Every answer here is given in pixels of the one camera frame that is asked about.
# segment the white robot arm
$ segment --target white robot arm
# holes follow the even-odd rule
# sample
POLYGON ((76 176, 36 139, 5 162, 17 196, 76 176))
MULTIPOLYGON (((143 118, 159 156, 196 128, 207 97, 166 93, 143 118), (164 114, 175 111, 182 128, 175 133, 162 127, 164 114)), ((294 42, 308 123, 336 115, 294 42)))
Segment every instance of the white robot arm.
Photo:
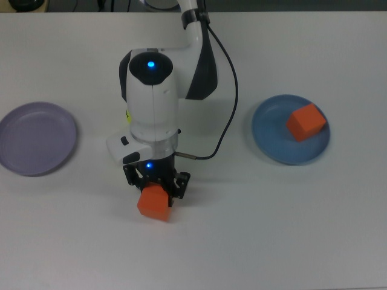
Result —
POLYGON ((170 197, 169 206, 173 197, 183 198, 190 178, 174 167, 178 99, 203 100, 218 84, 204 2, 178 2, 188 46, 137 49, 123 58, 120 84, 132 121, 106 141, 129 184, 141 191, 149 182, 161 184, 170 197))

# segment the white casing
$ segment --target white casing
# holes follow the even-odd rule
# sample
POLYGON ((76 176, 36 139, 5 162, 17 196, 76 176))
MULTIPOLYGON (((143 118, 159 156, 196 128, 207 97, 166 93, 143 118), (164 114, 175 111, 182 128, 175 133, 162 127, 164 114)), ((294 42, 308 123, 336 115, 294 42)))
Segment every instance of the white casing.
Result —
POLYGON ((156 142, 175 135, 178 98, 174 71, 159 85, 144 85, 128 73, 128 112, 137 140, 156 142))
POLYGON ((126 156, 135 152, 140 154, 140 159, 138 161, 148 160, 153 157, 152 147, 134 139, 130 133, 129 127, 126 127, 115 133, 113 136, 110 136, 106 140, 106 145, 108 146, 109 153, 113 157, 114 161, 120 166, 124 165, 123 159, 126 156), (124 145, 121 141, 122 137, 126 137, 129 144, 124 145))
MULTIPOLYGON (((198 8, 197 0, 179 0, 178 3, 182 13, 187 10, 198 8)), ((188 46, 182 48, 158 48, 158 52, 168 56, 174 64, 178 98, 186 98, 188 94, 203 46, 203 34, 200 22, 188 24, 185 32, 188 46)), ((132 50, 131 59, 145 51, 147 51, 147 49, 143 48, 132 50)), ((128 98, 131 97, 129 90, 129 87, 127 87, 128 98)))
MULTIPOLYGON (((182 13, 198 8, 197 0, 178 2, 182 13)), ((174 66, 163 83, 145 85, 131 74, 128 66, 126 101, 132 122, 106 141, 109 152, 117 163, 122 164, 124 157, 135 152, 140 153, 139 161, 161 159, 175 152, 178 98, 187 96, 203 46, 200 22, 190 23, 186 28, 186 35, 188 46, 158 49, 159 53, 171 59, 174 66), (127 137, 128 145, 122 144, 122 136, 127 137)), ((146 51, 148 50, 144 48, 132 50, 131 59, 146 51)))

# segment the plate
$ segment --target plate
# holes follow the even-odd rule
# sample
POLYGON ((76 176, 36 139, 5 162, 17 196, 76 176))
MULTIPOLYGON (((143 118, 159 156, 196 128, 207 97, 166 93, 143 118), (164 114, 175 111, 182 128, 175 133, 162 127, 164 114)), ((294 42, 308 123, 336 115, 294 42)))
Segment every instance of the plate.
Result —
POLYGON ((327 120, 321 131, 302 142, 297 142, 286 127, 291 113, 311 101, 297 95, 276 95, 265 100, 255 111, 252 131, 255 143, 270 158, 289 164, 301 165, 314 161, 327 148, 330 125, 327 120))
POLYGON ((0 122, 0 164, 20 175, 44 175, 66 161, 76 138, 74 119, 66 110, 28 103, 0 122))

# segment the purple plate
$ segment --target purple plate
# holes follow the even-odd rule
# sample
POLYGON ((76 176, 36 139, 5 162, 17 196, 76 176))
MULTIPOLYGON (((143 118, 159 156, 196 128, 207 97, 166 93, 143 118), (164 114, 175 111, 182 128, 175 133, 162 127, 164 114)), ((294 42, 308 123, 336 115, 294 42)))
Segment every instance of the purple plate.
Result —
POLYGON ((76 138, 74 119, 60 106, 20 106, 0 122, 0 164, 25 176, 50 173, 69 157, 76 138))

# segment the orange block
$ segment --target orange block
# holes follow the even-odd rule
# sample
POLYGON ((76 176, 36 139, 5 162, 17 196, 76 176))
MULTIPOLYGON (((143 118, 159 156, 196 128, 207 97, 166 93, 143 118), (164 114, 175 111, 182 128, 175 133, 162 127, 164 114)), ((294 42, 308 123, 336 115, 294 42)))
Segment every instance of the orange block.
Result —
POLYGON ((144 216, 168 221, 171 208, 168 207, 168 194, 160 184, 150 184, 141 192, 137 208, 144 216))
POLYGON ((291 113, 286 126, 294 138, 301 142, 320 132, 326 122, 324 116, 311 103, 291 113))

